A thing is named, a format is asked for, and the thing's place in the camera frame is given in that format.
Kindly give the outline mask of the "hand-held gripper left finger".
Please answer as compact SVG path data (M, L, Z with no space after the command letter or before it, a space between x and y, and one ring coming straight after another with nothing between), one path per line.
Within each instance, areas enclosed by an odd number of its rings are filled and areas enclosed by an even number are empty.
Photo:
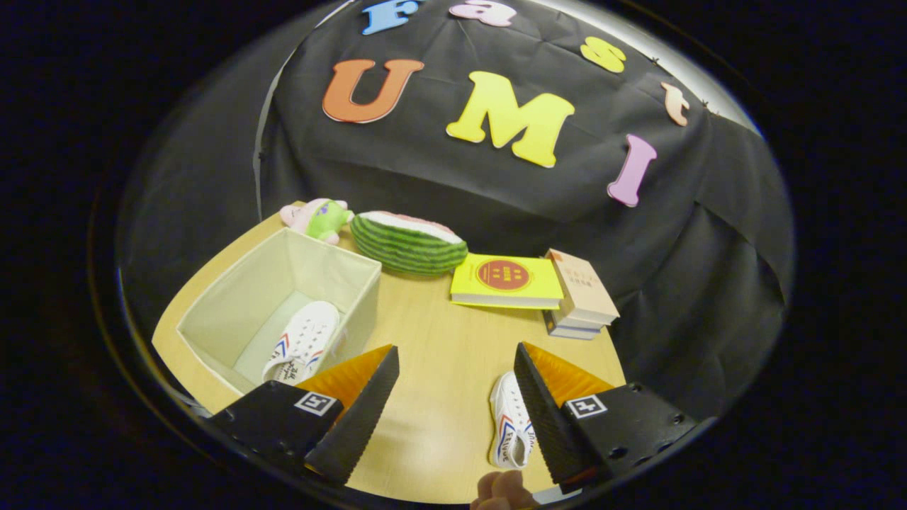
M398 348L380 346L297 385L264 382L210 422L284 472L344 485L399 374Z

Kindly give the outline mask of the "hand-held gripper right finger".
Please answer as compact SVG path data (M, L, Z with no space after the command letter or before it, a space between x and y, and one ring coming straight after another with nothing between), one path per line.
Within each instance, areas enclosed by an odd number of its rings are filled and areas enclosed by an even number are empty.
M715 423L647 385L610 385L528 342L519 343L513 371L548 473L567 492L635 477Z

